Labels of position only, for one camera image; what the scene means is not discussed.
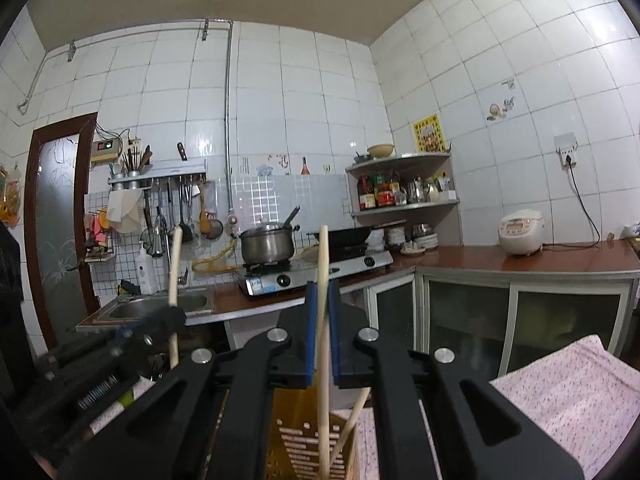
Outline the kitchen counter cabinets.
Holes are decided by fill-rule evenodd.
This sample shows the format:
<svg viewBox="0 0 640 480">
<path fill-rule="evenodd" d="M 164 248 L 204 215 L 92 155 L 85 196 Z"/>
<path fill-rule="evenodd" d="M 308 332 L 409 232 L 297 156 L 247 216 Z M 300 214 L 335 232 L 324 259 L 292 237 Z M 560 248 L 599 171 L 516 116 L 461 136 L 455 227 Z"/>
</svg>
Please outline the kitchen counter cabinets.
<svg viewBox="0 0 640 480">
<path fill-rule="evenodd" d="M 620 354 L 639 290 L 639 258 L 622 240 L 550 246 L 441 247 L 338 280 L 346 304 L 413 349 L 452 350 L 488 379 L 596 335 Z"/>
</svg>

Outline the steel sink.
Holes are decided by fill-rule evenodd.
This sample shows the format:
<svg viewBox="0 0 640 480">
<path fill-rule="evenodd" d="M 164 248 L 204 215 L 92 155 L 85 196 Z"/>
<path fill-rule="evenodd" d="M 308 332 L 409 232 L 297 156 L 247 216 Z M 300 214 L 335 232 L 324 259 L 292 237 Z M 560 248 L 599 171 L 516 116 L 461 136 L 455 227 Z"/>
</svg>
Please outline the steel sink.
<svg viewBox="0 0 640 480">
<path fill-rule="evenodd" d="M 158 292 L 148 296 L 121 296 L 99 310 L 100 321 L 137 320 L 168 307 L 168 295 Z M 215 312 L 215 298 L 206 287 L 181 289 L 177 306 L 186 316 L 209 315 Z"/>
</svg>

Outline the wall power socket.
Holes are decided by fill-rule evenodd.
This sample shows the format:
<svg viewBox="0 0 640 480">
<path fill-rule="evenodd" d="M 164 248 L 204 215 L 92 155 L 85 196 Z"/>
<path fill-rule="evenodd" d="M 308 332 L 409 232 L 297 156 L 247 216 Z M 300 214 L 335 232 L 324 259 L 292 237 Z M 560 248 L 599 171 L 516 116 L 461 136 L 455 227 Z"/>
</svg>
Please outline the wall power socket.
<svg viewBox="0 0 640 480">
<path fill-rule="evenodd" d="M 563 133 L 553 138 L 556 154 L 563 168 L 573 168 L 577 164 L 578 142 L 574 133 Z"/>
</svg>

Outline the gas stove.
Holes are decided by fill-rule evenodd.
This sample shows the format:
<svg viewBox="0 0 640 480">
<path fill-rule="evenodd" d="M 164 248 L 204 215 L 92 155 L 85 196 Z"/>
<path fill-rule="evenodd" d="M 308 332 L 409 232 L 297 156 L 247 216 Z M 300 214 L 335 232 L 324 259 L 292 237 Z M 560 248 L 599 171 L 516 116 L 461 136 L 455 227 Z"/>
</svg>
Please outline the gas stove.
<svg viewBox="0 0 640 480">
<path fill-rule="evenodd" d="M 358 258 L 331 262 L 329 278 L 346 278 L 346 276 L 368 273 L 387 268 L 393 262 L 390 252 L 372 252 Z M 317 263 L 302 259 L 265 266 L 242 266 L 238 270 L 240 289 L 250 297 L 288 292 L 305 287 L 308 282 L 317 281 L 317 278 Z"/>
</svg>

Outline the wall utensil rack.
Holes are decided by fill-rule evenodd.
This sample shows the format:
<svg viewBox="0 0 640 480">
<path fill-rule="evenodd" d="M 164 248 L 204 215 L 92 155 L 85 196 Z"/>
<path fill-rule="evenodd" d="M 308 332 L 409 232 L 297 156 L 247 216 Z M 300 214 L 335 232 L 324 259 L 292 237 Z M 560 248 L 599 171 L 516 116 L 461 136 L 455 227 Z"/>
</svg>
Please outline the wall utensil rack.
<svg viewBox="0 0 640 480">
<path fill-rule="evenodd" d="M 149 148 L 152 157 L 149 169 L 166 169 L 180 164 L 181 157 L 177 144 L 182 143 L 186 149 L 188 159 L 205 157 L 210 178 L 205 185 L 205 203 L 207 210 L 221 219 L 227 200 L 224 198 L 226 174 L 224 173 L 224 124 L 220 120 L 196 120 L 195 122 L 171 122 L 170 124 L 150 125 L 134 129 L 144 148 Z M 179 203 L 178 181 L 171 181 L 171 192 L 174 196 L 166 195 L 167 179 L 152 179 L 141 183 L 143 188 L 141 209 L 148 208 L 150 217 L 154 219 L 162 214 L 170 226 L 174 226 L 183 218 L 189 223 L 193 231 L 190 244 L 183 243 L 181 259 L 198 260 L 218 255 L 229 244 L 230 236 L 221 235 L 219 240 L 209 240 L 200 233 L 198 214 L 200 213 L 200 198 L 192 197 L 192 204 Z M 111 238 L 115 254 L 115 261 L 124 264 L 134 260 L 140 248 L 152 250 L 153 221 L 143 220 L 129 233 L 111 230 Z"/>
</svg>

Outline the wooden chopstick three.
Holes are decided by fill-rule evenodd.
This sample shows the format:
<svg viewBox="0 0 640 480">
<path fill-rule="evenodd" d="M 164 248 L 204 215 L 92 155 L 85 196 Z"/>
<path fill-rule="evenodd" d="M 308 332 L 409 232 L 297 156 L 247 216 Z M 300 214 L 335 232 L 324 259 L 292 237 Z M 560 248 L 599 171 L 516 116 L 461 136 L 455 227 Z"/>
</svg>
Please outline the wooden chopstick three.
<svg viewBox="0 0 640 480">
<path fill-rule="evenodd" d="M 350 434 L 352 433 L 352 430 L 354 430 L 356 427 L 356 423 L 358 422 L 360 413 L 364 408 L 364 404 L 366 404 L 368 397 L 370 396 L 370 392 L 370 388 L 362 388 L 360 390 L 359 396 L 354 406 L 352 407 L 352 411 L 349 414 L 349 418 L 346 420 L 346 424 L 343 427 L 343 430 L 341 431 L 340 436 L 338 437 L 333 447 L 333 450 L 331 451 L 330 465 L 333 465 L 333 463 L 337 460 L 337 457 L 343 451 L 344 445 L 347 442 Z"/>
</svg>

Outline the steel cooking pot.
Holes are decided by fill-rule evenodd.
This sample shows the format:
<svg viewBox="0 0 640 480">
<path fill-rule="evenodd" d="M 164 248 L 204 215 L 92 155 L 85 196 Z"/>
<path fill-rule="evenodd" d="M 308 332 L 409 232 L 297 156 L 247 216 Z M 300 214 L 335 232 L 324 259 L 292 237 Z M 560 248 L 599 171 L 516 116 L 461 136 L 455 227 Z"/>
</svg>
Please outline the steel cooking pot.
<svg viewBox="0 0 640 480">
<path fill-rule="evenodd" d="M 293 233 L 299 226 L 280 222 L 267 222 L 240 235 L 242 258 L 248 266 L 280 263 L 295 254 Z"/>
</svg>

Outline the white rice cooker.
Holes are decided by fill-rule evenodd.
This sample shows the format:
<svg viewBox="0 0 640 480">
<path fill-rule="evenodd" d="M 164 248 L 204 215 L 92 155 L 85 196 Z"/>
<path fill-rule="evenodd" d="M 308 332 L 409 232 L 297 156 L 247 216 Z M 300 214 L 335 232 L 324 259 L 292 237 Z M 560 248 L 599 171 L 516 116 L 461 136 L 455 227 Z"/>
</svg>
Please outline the white rice cooker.
<svg viewBox="0 0 640 480">
<path fill-rule="evenodd" d="M 544 246 L 544 215 L 521 209 L 504 216 L 498 226 L 500 247 L 510 256 L 530 256 Z"/>
</svg>

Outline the yellow slotted utensil holder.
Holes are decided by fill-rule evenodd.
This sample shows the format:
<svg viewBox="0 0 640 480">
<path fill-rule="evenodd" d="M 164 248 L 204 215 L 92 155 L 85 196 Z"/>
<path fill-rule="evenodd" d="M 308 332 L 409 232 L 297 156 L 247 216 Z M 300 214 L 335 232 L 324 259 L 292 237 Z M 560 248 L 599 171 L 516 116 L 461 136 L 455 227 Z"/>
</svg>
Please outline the yellow slotted utensil holder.
<svg viewBox="0 0 640 480">
<path fill-rule="evenodd" d="M 317 479 L 319 470 L 317 388 L 273 391 L 264 479 Z M 347 418 L 330 413 L 330 450 Z M 334 460 L 329 479 L 359 479 L 355 433 Z"/>
</svg>

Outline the corner shelf with bottles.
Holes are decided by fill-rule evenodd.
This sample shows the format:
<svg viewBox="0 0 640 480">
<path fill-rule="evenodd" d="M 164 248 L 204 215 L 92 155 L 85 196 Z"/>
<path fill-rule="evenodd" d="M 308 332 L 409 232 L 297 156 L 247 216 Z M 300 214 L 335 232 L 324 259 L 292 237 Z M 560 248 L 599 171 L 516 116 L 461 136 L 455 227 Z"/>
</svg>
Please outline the corner shelf with bottles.
<svg viewBox="0 0 640 480">
<path fill-rule="evenodd" d="M 382 226 L 402 220 L 406 233 L 418 224 L 430 226 L 442 246 L 460 246 L 460 198 L 454 188 L 447 152 L 400 154 L 372 158 L 346 168 L 357 226 Z"/>
</svg>

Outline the wooden chopstick four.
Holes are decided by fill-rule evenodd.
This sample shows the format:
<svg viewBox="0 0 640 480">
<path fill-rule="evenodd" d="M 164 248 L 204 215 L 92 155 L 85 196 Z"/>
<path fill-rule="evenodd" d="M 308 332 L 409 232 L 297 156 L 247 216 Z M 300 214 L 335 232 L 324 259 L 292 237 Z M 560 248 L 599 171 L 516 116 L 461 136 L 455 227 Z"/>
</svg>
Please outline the wooden chopstick four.
<svg viewBox="0 0 640 480">
<path fill-rule="evenodd" d="M 329 286 L 329 234 L 328 227 L 320 228 L 318 261 L 318 479 L 327 479 L 330 474 L 330 335 L 326 314 Z"/>
</svg>

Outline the black wok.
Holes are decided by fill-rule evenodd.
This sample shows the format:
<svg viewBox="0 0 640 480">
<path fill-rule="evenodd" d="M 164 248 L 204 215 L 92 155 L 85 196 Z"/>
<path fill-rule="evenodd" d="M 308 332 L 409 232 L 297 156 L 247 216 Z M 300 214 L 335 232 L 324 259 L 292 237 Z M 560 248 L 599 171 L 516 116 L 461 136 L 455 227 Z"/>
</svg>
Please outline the black wok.
<svg viewBox="0 0 640 480">
<path fill-rule="evenodd" d="M 372 232 L 367 226 L 329 230 L 328 244 L 331 262 L 362 257 L 368 248 L 367 239 Z"/>
</svg>

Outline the floral pink tablecloth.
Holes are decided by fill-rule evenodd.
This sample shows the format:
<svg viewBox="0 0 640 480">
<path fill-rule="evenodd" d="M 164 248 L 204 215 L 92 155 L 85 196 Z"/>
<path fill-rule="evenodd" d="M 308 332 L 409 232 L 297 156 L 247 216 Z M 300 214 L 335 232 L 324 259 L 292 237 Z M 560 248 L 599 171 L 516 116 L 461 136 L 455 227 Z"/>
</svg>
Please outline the floral pink tablecloth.
<svg viewBox="0 0 640 480">
<path fill-rule="evenodd" d="M 639 372 L 598 336 L 490 384 L 576 458 L 587 479 L 639 477 Z"/>
</svg>

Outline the wooden chopstick five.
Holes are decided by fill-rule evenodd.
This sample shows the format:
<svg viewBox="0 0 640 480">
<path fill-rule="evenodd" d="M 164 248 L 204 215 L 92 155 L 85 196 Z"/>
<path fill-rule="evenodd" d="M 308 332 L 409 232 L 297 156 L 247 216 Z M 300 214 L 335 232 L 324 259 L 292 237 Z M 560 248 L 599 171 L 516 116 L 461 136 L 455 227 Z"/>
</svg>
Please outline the wooden chopstick five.
<svg viewBox="0 0 640 480">
<path fill-rule="evenodd" d="M 180 250 L 182 243 L 182 229 L 176 226 L 172 231 L 171 264 L 168 284 L 168 304 L 175 307 L 178 304 L 178 281 L 180 270 Z M 173 333 L 168 339 L 169 365 L 173 370 L 179 363 L 178 335 Z"/>
</svg>

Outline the wooden glass door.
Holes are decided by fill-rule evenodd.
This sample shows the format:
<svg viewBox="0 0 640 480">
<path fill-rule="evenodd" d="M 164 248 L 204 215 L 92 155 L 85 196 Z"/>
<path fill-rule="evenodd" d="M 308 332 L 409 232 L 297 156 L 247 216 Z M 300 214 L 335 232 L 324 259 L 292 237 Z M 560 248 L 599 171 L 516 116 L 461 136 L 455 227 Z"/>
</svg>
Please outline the wooden glass door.
<svg viewBox="0 0 640 480">
<path fill-rule="evenodd" d="M 32 133 L 24 193 L 24 244 L 32 301 L 49 349 L 70 341 L 99 309 L 85 262 L 85 196 L 96 113 Z"/>
</svg>

